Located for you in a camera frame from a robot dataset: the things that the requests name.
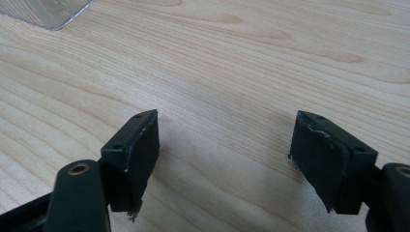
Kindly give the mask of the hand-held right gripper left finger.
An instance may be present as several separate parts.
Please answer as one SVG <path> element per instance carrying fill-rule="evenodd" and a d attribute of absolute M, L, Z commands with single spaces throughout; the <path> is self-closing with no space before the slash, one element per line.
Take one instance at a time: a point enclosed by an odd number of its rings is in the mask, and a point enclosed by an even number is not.
<path fill-rule="evenodd" d="M 160 154 L 158 111 L 131 116 L 101 148 L 105 202 L 135 221 Z"/>

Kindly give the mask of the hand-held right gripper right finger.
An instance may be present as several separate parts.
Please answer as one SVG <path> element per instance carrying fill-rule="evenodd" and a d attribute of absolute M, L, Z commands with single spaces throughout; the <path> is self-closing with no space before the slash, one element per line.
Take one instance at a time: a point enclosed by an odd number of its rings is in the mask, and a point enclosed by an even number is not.
<path fill-rule="evenodd" d="M 328 211 L 359 213 L 377 159 L 374 149 L 327 118 L 300 110 L 289 158 Z"/>

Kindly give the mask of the clear plastic container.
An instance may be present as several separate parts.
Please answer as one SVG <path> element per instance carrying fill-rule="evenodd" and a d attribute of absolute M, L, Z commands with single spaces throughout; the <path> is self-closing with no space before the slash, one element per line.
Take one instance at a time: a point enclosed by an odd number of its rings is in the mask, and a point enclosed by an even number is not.
<path fill-rule="evenodd" d="M 0 14 L 49 31 L 68 25 L 95 0 L 0 0 Z"/>

